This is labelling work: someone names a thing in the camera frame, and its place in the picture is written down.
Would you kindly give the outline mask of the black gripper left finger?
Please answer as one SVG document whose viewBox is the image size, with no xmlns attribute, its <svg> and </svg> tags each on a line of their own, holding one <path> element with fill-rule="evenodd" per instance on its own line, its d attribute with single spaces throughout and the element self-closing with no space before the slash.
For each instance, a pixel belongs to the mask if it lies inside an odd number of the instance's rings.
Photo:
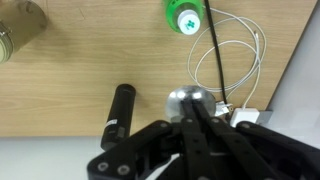
<svg viewBox="0 0 320 180">
<path fill-rule="evenodd" d="M 210 118 L 202 103 L 183 102 L 178 123 L 157 120 L 87 165 L 88 180 L 213 180 L 202 126 Z"/>
</svg>

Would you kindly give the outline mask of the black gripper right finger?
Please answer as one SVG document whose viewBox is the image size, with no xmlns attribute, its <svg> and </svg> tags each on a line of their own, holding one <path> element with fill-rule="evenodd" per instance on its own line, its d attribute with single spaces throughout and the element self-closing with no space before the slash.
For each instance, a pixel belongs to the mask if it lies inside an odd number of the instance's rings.
<svg viewBox="0 0 320 180">
<path fill-rule="evenodd" d="M 217 175 L 232 180 L 320 180 L 320 150 L 243 121 L 231 127 L 200 102 L 192 107 Z"/>
</svg>

